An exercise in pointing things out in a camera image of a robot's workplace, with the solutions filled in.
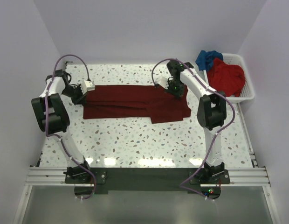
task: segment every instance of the dark red fabric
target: dark red fabric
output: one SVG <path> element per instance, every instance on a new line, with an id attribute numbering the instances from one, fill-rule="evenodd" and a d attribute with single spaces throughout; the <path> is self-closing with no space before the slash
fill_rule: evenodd
<path id="1" fill-rule="evenodd" d="M 165 93 L 162 87 L 142 85 L 97 85 L 88 93 L 83 118 L 150 117 L 153 124 L 190 117 L 188 89 L 181 99 Z"/>
<path id="2" fill-rule="evenodd" d="M 215 58 L 213 67 L 207 72 L 209 84 L 217 91 L 224 91 L 227 97 L 239 97 L 245 85 L 244 71 L 239 65 L 225 64 Z"/>

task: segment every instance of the maroon cloth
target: maroon cloth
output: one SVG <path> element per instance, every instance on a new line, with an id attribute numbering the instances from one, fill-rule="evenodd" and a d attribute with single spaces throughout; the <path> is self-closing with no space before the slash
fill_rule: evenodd
<path id="1" fill-rule="evenodd" d="M 227 97 L 239 97 L 245 85 L 244 71 L 239 65 L 225 64 L 214 59 L 213 67 L 207 72 L 209 84 L 217 91 L 224 91 Z"/>
<path id="2" fill-rule="evenodd" d="M 162 87 L 142 85 L 97 85 L 88 93 L 83 118 L 150 117 L 153 124 L 180 121 L 190 117 L 188 89 L 181 99 L 165 93 Z"/>

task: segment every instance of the blue towel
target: blue towel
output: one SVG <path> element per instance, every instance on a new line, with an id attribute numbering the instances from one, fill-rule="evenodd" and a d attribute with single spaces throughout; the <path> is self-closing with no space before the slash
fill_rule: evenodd
<path id="1" fill-rule="evenodd" d="M 195 63 L 198 65 L 199 70 L 209 71 L 213 67 L 213 60 L 219 58 L 223 61 L 223 56 L 221 53 L 218 53 L 216 50 L 206 52 L 202 50 L 198 55 Z"/>

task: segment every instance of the white tabletop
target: white tabletop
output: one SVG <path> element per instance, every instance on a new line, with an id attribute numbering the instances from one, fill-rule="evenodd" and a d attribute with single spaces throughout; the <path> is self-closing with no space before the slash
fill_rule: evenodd
<path id="1" fill-rule="evenodd" d="M 89 64 L 95 85 L 152 85 L 153 64 Z M 71 83 L 86 79 L 80 64 L 68 64 Z M 157 67 L 155 77 L 169 76 L 166 66 Z M 62 96 L 70 117 L 70 131 L 78 149 L 91 167 L 197 167 L 206 154 L 203 128 L 196 119 L 198 99 L 188 92 L 191 117 L 183 121 L 152 124 L 150 118 L 83 119 L 83 107 Z M 236 109 L 234 123 L 222 132 L 222 157 L 226 168 L 250 168 L 252 163 L 245 133 Z M 226 123 L 232 117 L 227 106 Z M 66 167 L 55 140 L 46 138 L 40 166 Z"/>

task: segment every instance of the white wall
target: white wall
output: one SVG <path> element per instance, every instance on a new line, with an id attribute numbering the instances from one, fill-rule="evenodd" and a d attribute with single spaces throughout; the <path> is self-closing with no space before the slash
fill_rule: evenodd
<path id="1" fill-rule="evenodd" d="M 12 223 L 44 133 L 30 104 L 59 53 L 32 0 L 0 1 L 0 224 Z"/>
<path id="2" fill-rule="evenodd" d="M 61 55 L 98 63 L 237 53 L 266 0 L 34 1 Z"/>
<path id="3" fill-rule="evenodd" d="M 242 105 L 257 160 L 289 224 L 289 0 L 268 0 L 240 49 L 256 97 Z"/>

